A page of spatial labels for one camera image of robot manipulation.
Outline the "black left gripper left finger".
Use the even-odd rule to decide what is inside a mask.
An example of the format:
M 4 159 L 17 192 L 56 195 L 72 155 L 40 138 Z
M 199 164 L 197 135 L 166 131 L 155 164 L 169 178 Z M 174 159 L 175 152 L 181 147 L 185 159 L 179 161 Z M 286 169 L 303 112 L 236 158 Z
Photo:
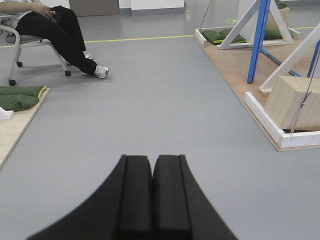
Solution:
M 29 239 L 150 240 L 152 221 L 150 162 L 147 156 L 122 155 L 89 198 Z

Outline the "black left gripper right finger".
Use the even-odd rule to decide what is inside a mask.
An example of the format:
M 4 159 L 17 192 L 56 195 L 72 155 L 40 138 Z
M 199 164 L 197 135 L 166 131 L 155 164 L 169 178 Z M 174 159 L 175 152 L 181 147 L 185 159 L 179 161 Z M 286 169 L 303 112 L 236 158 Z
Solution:
M 160 155 L 153 171 L 155 240 L 235 240 L 207 199 L 185 155 Z

